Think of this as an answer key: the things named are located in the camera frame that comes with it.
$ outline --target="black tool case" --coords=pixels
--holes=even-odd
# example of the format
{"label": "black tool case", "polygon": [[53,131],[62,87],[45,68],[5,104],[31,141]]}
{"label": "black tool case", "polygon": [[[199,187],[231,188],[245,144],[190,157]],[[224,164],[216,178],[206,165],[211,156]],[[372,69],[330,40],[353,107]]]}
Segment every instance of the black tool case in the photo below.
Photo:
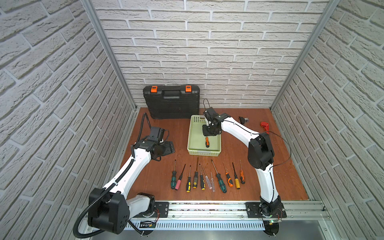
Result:
{"label": "black tool case", "polygon": [[143,94],[154,119],[191,118],[199,114],[200,88],[197,85],[146,86]]}

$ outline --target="metal rail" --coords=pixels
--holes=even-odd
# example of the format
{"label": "metal rail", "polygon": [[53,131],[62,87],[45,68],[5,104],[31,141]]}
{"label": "metal rail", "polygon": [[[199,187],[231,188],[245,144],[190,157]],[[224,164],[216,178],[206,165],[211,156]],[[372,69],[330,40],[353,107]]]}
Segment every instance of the metal rail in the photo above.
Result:
{"label": "metal rail", "polygon": [[329,18],[332,16],[332,14],[335,11],[339,2],[340,2],[340,0],[329,0],[329,2],[327,4],[327,6],[325,7],[324,12],[322,13],[319,21],[317,22],[316,26],[314,27],[314,29],[313,29],[312,33],[310,34],[307,42],[305,43],[303,49],[301,50],[299,56],[297,57],[295,63],[293,64],[293,67],[289,71],[287,78],[283,82],[283,85],[281,86],[278,94],[276,95],[276,98],[274,99],[274,101],[270,107],[271,111],[273,111],[276,108],[280,99],[283,97],[284,91],[287,89],[287,87],[291,83],[297,70],[303,64],[304,59],[307,57],[308,53],[310,52],[311,48],[313,47],[314,43],[316,42],[317,38],[319,37],[321,31],[324,29]]}
{"label": "metal rail", "polygon": [[99,16],[96,13],[96,9],[93,6],[93,3],[91,0],[82,0],[82,2],[83,2],[84,9],[87,12],[88,17],[89,17],[89,19],[90,19],[90,21],[91,21],[91,23],[95,29],[95,32],[96,32],[97,36],[99,37],[101,45],[103,46],[105,53],[107,54],[107,57],[108,57],[109,61],[111,62],[111,66],[116,73],[117,79],[119,80],[121,87],[124,90],[125,95],[127,96],[128,102],[129,102],[130,106],[132,107],[132,109],[134,111],[136,111],[137,105],[135,103],[135,100],[132,97],[131,91],[129,90],[127,83],[125,82],[124,75],[122,74],[120,65],[118,63],[118,60],[116,59],[116,56],[113,52],[111,44],[108,41],[107,34],[104,31],[104,28],[101,24]]}

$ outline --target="plastic basket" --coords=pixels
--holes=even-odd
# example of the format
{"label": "plastic basket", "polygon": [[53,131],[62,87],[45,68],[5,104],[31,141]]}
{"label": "plastic basket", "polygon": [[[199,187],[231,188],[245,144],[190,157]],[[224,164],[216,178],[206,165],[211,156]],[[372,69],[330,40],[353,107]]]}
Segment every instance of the plastic basket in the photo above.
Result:
{"label": "plastic basket", "polygon": [[189,155],[217,157],[221,153],[221,135],[209,136],[209,147],[205,146],[202,126],[205,125],[204,115],[192,115],[189,124],[188,153]]}

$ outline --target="black cable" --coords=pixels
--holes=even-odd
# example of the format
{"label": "black cable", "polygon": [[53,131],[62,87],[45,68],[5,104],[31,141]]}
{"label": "black cable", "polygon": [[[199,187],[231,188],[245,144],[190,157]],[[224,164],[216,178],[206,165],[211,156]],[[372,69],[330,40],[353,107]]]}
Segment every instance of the black cable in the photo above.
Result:
{"label": "black cable", "polygon": [[228,120],[223,120],[223,121],[225,121],[225,122],[230,122],[230,123],[232,123],[232,124],[234,124],[234,125],[240,127],[240,128],[243,129],[244,131],[250,133],[250,134],[258,135],[258,134],[262,134],[262,133],[266,133],[266,132],[271,132],[271,133],[273,133],[274,135],[276,135],[276,136],[278,136],[279,138],[281,138],[281,139],[284,140],[284,142],[285,142],[285,143],[288,145],[288,147],[289,147],[289,157],[288,157],[288,159],[285,160],[284,162],[271,166],[271,167],[269,168],[269,170],[271,170],[271,168],[273,168],[273,167],[276,167],[276,166],[279,166],[279,165],[283,165],[284,163],[288,162],[288,160],[291,159],[292,148],[291,148],[291,146],[289,145],[289,143],[288,143],[283,137],[281,137],[280,135],[278,135],[278,134],[276,134],[276,133],[274,133],[274,132],[272,132],[272,131],[264,131],[264,132],[259,132],[259,133],[253,133],[253,132],[250,132],[250,131],[244,129],[242,126],[240,126],[240,125],[238,125],[238,124],[236,124],[236,123],[234,123],[234,122],[231,122],[231,121],[228,121]]}
{"label": "black cable", "polygon": [[151,124],[149,123],[148,115],[147,115],[147,113],[144,113],[144,114],[143,114],[143,117],[141,118],[140,131],[139,131],[139,135],[137,136],[137,141],[136,141],[136,142],[139,142],[140,137],[141,137],[141,132],[143,131],[144,117],[147,118],[147,122],[148,122],[149,129],[151,129]]}
{"label": "black cable", "polygon": [[272,178],[272,174],[271,172],[269,172],[269,176],[271,177],[271,181],[272,181],[272,201],[273,201],[273,197],[275,196],[275,187],[273,186],[273,178]]}
{"label": "black cable", "polygon": [[204,104],[204,101],[205,101],[205,100],[207,100],[207,102],[208,102],[208,106],[209,106],[209,107],[211,107],[211,105],[209,104],[209,101],[208,101],[208,99],[207,99],[207,98],[204,98],[204,100],[203,100],[203,105],[204,105],[204,108],[205,108],[205,109],[207,109],[207,108],[205,107],[205,104]]}
{"label": "black cable", "polygon": [[164,140],[164,142],[166,142],[166,141],[168,140],[168,138],[169,138],[169,130],[168,130],[168,129],[165,129],[164,131],[167,131],[167,132],[168,132],[168,135],[167,135],[166,139]]}
{"label": "black cable", "polygon": [[144,230],[141,232],[132,222],[131,222],[131,220],[128,220],[128,223],[131,225],[131,227],[133,227],[133,229],[138,233],[138,234],[140,234],[140,235],[142,235],[142,236],[146,236],[146,235],[148,235],[148,234],[146,234],[146,233],[144,233]]}

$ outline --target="robotic arm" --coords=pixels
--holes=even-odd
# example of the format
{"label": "robotic arm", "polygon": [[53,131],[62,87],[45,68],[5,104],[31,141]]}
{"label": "robotic arm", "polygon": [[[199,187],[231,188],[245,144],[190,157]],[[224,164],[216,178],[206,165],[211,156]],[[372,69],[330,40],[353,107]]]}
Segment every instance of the robotic arm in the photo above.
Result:
{"label": "robotic arm", "polygon": [[[140,139],[144,117],[147,118],[151,132],[148,136]],[[73,226],[75,237],[89,238],[104,231],[119,234],[124,230],[127,223],[131,224],[129,220],[132,217],[139,213],[150,216],[154,212],[155,198],[153,195],[139,193],[132,199],[126,199],[134,181],[150,160],[161,161],[162,156],[175,152],[173,142],[167,141],[168,137],[163,141],[165,131],[159,127],[151,127],[148,116],[144,113],[139,137],[137,142],[131,146],[132,155],[116,176],[105,184],[102,189],[95,188],[89,194],[89,206],[80,214]],[[81,234],[78,227],[87,213],[88,225],[100,230]]]}
{"label": "robotic arm", "polygon": [[261,196],[259,212],[264,217],[271,217],[278,209],[282,209],[279,193],[273,178],[272,143],[267,133],[258,133],[240,125],[226,113],[221,115],[213,108],[204,111],[206,125],[203,125],[204,136],[215,136],[222,131],[232,134],[248,147],[248,162],[256,169],[260,183]]}
{"label": "robotic arm", "polygon": [[[248,161],[256,169],[260,188],[259,213],[264,217],[272,217],[278,209],[283,209],[280,196],[273,178],[273,157],[275,155],[271,140],[267,133],[258,133],[240,125],[228,114],[217,114],[213,108],[204,111],[206,125],[203,125],[204,136],[215,136],[226,131],[248,146]],[[151,129],[150,135],[140,139],[144,117]],[[150,160],[161,161],[162,156],[175,152],[173,142],[163,141],[166,130],[151,127],[148,116],[144,113],[139,137],[131,146],[132,155],[120,171],[102,189],[95,188],[89,195],[89,206],[80,214],[73,226],[73,234],[77,238],[89,238],[101,232],[121,233],[127,223],[135,215],[141,213],[150,216],[154,212],[153,195],[139,193],[135,198],[126,200],[132,184]],[[92,233],[81,234],[78,231],[81,220],[88,213],[88,225],[99,228]]]}

